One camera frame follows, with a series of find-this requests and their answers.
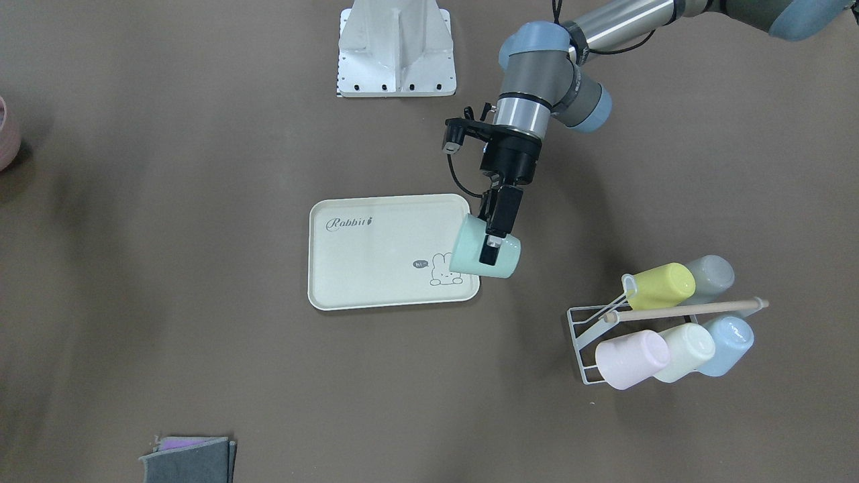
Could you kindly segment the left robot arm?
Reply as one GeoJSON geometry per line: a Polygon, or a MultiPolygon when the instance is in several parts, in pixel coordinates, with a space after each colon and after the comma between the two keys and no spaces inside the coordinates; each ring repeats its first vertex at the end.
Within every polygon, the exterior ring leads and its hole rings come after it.
{"type": "Polygon", "coordinates": [[[721,13],[769,36],[800,41],[819,33],[856,1],[613,1],[574,21],[532,21],[508,37],[499,53],[503,82],[494,118],[470,108],[447,119],[443,151],[453,156],[467,138],[485,145],[481,172],[490,186],[476,215],[464,218],[449,259],[455,272],[507,278],[521,244],[513,236],[526,184],[533,181],[550,120],[589,133],[610,116],[607,88],[584,72],[592,57],[643,46],[657,28],[700,13],[721,13]]]}

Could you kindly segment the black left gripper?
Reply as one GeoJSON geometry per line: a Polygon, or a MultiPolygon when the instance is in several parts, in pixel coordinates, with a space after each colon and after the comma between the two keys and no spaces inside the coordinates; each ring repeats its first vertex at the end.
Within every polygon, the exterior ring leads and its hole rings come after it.
{"type": "Polygon", "coordinates": [[[454,155],[467,137],[485,142],[481,172],[499,186],[481,195],[478,218],[485,221],[485,238],[479,262],[494,266],[507,235],[513,230],[523,198],[518,186],[534,179],[542,140],[494,123],[466,118],[445,120],[443,152],[454,155]]]}

